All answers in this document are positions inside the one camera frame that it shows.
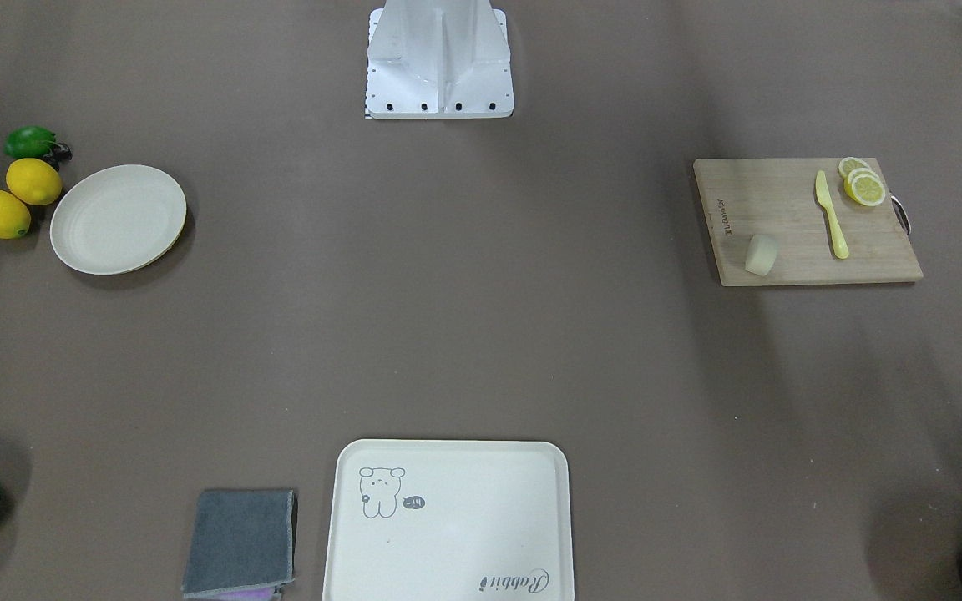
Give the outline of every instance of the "cartoon bear print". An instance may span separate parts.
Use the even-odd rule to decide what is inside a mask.
[[[397,495],[403,482],[400,478],[406,475],[401,467],[364,467],[359,469],[362,476],[358,487],[362,492],[362,513],[367,518],[390,518],[396,513]]]

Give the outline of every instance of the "cutting board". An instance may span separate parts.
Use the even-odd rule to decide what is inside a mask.
[[[698,159],[692,164],[722,285],[878,284],[917,281],[923,270],[893,206],[862,206],[844,193],[840,159]],[[875,159],[866,159],[885,184]],[[826,174],[848,258],[833,256],[826,215],[814,198]],[[767,276],[745,271],[753,235],[778,242]]]

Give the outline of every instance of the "folded cloth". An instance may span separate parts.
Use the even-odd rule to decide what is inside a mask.
[[[293,579],[294,498],[291,490],[203,491],[195,505],[191,552],[180,586],[184,598],[229,601],[278,596],[280,587]]]

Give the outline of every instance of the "white tray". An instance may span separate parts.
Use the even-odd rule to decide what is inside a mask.
[[[573,600],[562,451],[548,442],[347,445],[332,491],[325,601],[484,598]]]

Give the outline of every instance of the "knife handle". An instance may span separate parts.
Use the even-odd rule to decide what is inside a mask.
[[[848,243],[844,242],[844,233],[841,232],[841,225],[837,222],[837,216],[833,209],[826,210],[826,222],[829,224],[829,244],[833,248],[833,256],[839,259],[848,258]]]

